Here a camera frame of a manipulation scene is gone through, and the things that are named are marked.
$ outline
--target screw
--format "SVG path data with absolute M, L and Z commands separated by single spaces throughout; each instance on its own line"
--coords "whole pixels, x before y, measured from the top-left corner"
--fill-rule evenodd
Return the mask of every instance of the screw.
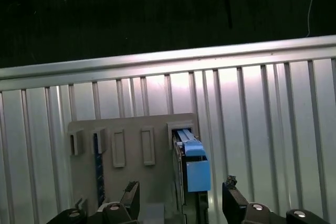
M 117 205 L 113 205 L 110 209 L 111 209 L 111 210 L 118 210 L 118 209 L 119 209 L 119 206 L 117 206 Z
M 256 210 L 258 210 L 258 211 L 262 210 L 262 206 L 258 205 L 258 204 L 253 205 L 253 208 L 256 209 Z
M 294 214 L 296 216 L 301 217 L 301 218 L 304 218 L 306 216 L 306 214 L 304 212 L 301 212 L 301 211 L 295 211 Z
M 79 212 L 73 211 L 69 216 L 70 217 L 77 217 L 77 216 L 79 216 Z

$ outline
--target corrugated metal panel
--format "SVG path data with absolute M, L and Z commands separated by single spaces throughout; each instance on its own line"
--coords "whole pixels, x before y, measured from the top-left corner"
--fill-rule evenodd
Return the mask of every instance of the corrugated metal panel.
M 43 224 L 73 204 L 70 121 L 185 112 L 198 114 L 212 164 L 211 223 L 225 223 L 228 174 L 248 200 L 336 222 L 336 37 L 321 41 L 73 74 L 14 78 L 4 70 L 12 79 L 0 81 L 1 223 Z

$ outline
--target blue block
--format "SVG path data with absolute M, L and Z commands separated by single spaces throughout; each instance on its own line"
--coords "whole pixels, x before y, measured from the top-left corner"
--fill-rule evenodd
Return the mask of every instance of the blue block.
M 177 131 L 183 145 L 185 156 L 187 157 L 201 157 L 206 156 L 202 143 L 197 140 L 189 130 Z
M 211 174 L 208 160 L 187 162 L 188 192 L 210 191 Z

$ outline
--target white cable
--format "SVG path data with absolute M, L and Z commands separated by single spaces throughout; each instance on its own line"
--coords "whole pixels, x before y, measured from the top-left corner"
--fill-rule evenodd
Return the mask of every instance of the white cable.
M 310 11 L 311 11 L 311 6 L 313 4 L 313 0 L 310 0 L 310 5 L 308 9 L 308 15 L 307 15 L 307 27 L 308 27 L 308 33 L 306 35 L 306 38 L 310 35 Z

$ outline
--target dark background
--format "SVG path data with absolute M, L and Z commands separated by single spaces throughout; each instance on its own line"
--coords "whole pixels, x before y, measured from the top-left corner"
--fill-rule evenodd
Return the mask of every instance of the dark background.
M 0 68 L 302 38 L 309 3 L 0 0 Z M 310 36 L 336 34 L 335 17 L 336 0 L 314 0 Z

